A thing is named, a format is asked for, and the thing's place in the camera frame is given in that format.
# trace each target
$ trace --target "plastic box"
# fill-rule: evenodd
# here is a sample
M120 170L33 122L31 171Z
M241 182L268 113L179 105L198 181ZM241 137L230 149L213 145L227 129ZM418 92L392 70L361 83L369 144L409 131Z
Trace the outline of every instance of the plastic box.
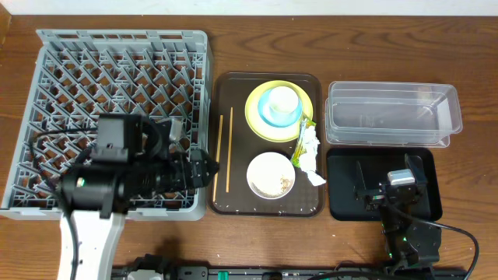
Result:
M325 108L327 141L338 145L448 147L463 128L451 85L333 82Z
M100 113L181 119L178 149L208 149L212 52L197 30L37 30L43 41L2 199L11 219L60 219L50 189L32 167L27 142L35 132L95 127ZM53 135L35 153L57 179L96 133ZM205 189L132 199L134 220L197 220Z

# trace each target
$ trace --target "yellow plate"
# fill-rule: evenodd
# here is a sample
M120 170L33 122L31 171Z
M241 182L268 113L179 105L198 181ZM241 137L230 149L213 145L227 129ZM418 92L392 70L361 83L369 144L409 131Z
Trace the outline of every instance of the yellow plate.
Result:
M246 101L245 115L247 124L259 137L270 142L288 142L296 139L299 136L300 121L286 128L274 128L265 123L259 116L258 102L263 93L277 86L287 86L293 89L303 104L303 116L309 119L313 118L313 104L310 97L298 85L287 81L271 81L265 82L255 88L249 95Z

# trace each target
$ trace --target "brown tray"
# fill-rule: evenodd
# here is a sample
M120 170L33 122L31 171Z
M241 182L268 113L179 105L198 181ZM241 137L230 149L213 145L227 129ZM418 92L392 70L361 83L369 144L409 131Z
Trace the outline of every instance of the brown tray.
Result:
M243 73L230 72L216 81L215 96L212 98L209 124L209 151L216 156L219 115L223 115L221 152L219 156L216 201L212 201L213 187L208 190L208 204L211 209L223 215L266 215L312 217L324 206L324 188L313 187L300 169L296 170L293 189L283 198L267 200L254 194L247 184L246 172L251 160L263 152L293 154L296 140L274 143L257 136L246 122L244 107L246 99L254 88L263 82L286 80L300 86L313 104L313 120L321 119L321 87L319 81L307 74ZM233 107L232 153L230 160L230 191L226 193L226 168L230 129L230 108ZM320 123L317 122L317 137L321 140ZM324 174L321 164L321 146L318 146L317 169Z

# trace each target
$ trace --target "white bowl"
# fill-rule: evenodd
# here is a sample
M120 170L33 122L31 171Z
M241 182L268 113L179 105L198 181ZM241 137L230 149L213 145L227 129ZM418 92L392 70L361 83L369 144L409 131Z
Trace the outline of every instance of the white bowl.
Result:
M277 152L256 156L247 168L249 188L260 198L278 199L290 192L296 180L294 166Z

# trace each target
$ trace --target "white cloth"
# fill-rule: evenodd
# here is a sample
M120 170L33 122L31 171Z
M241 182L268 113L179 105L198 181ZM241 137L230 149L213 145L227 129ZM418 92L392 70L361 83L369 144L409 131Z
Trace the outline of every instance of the white cloth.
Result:
M318 154L318 141L315 126L306 128L303 133L303 147L306 150L304 154L299 157L299 164L302 171L308 175L308 180L315 187L325 184L327 182L320 175L317 174L317 154Z

